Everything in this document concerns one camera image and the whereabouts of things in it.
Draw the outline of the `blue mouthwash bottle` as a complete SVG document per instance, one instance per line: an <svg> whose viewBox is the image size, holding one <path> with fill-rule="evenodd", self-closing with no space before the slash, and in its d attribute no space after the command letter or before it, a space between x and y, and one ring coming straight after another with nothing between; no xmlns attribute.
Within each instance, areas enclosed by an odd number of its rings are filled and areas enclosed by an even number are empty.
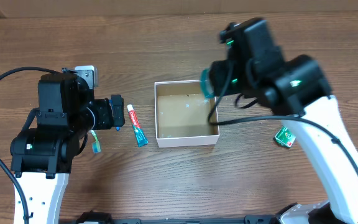
<svg viewBox="0 0 358 224"><path fill-rule="evenodd" d="M209 79L209 69L204 69L201 72L200 88L205 98L211 99L215 97L214 89Z"/></svg>

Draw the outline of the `white green toothbrush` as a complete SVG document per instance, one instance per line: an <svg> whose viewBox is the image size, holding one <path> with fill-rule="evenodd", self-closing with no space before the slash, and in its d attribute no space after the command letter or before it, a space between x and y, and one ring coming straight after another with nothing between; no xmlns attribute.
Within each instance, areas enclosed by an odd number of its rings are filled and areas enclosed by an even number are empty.
<svg viewBox="0 0 358 224"><path fill-rule="evenodd" d="M97 134L94 130L90 131L91 135L94 137L94 142L92 143L92 150L95 154L98 154L101 152L101 146L100 146L100 142L98 140Z"/></svg>

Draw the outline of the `green soap packet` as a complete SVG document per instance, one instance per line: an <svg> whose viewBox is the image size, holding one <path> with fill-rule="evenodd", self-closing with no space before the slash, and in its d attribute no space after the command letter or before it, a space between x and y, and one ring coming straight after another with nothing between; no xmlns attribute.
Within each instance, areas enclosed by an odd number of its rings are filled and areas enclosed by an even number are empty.
<svg viewBox="0 0 358 224"><path fill-rule="evenodd" d="M295 142L295 139L295 135L293 135L290 130L285 126L283 126L274 137L274 140L277 144L286 148L291 148L293 143Z"/></svg>

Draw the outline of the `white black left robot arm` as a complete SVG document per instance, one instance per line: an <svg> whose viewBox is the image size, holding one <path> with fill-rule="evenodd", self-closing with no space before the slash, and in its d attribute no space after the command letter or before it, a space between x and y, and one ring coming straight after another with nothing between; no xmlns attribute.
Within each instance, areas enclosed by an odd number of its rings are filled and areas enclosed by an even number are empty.
<svg viewBox="0 0 358 224"><path fill-rule="evenodd" d="M86 80L75 73L48 73L38 83L39 107L30 113L11 143L11 169L24 193L15 195L14 223L26 205L30 223L58 223L71 165L91 130L125 123L121 95L96 99ZM36 128L29 124L35 119Z"/></svg>

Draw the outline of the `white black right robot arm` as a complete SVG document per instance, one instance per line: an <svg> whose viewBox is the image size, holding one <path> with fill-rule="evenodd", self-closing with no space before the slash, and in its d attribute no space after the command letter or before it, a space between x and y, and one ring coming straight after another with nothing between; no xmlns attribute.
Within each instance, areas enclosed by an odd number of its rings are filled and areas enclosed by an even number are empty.
<svg viewBox="0 0 358 224"><path fill-rule="evenodd" d="M259 17L230 23L219 39L227 58L203 71L205 97L237 95L270 109L267 119L280 120L296 137L328 196L289 205L270 222L358 223L358 152L318 62L308 55L285 60Z"/></svg>

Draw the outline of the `white open cardboard box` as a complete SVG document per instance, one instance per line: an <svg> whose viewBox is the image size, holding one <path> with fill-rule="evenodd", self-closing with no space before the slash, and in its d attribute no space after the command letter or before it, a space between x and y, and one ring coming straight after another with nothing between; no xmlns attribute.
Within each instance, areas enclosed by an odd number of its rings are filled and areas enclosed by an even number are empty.
<svg viewBox="0 0 358 224"><path fill-rule="evenodd" d="M209 124L208 115L215 98L206 98L199 80L154 83L155 134L163 147L215 145L218 126Z"/></svg>

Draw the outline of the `red white toothpaste tube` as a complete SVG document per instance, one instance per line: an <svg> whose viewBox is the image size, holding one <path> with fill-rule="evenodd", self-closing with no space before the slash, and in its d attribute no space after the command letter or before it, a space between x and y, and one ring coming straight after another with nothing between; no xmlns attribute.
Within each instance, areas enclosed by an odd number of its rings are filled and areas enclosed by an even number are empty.
<svg viewBox="0 0 358 224"><path fill-rule="evenodd" d="M139 120L137 118L137 115L136 115L136 112L135 112L135 109L134 109L133 105L131 105L131 104L127 105L127 110L128 110L128 113L129 113L129 117L131 119L132 127L134 129L134 134L135 134L135 138L136 138L136 141L137 141L137 145L139 147L147 145L148 140L147 140L147 138L146 138L141 126L140 126L140 123L139 123Z"/></svg>

